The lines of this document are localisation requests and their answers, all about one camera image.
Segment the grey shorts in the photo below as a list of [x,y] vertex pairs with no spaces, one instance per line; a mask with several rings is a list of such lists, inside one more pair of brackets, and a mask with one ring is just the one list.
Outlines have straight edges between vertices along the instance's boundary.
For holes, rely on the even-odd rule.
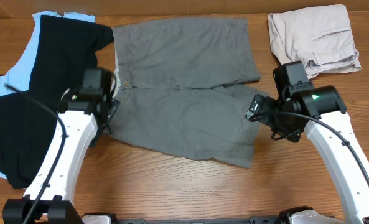
[[260,80],[245,18],[182,17],[113,29],[120,106],[112,137],[172,156],[249,167]]

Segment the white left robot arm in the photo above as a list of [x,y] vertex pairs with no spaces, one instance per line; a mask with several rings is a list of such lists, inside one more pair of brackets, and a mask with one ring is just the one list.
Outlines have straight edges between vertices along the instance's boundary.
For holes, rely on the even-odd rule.
[[73,206],[75,187],[87,149],[94,146],[119,102],[107,97],[80,97],[61,101],[57,125],[45,159],[21,199],[9,199],[2,211],[4,223],[116,223],[113,213],[80,216]]

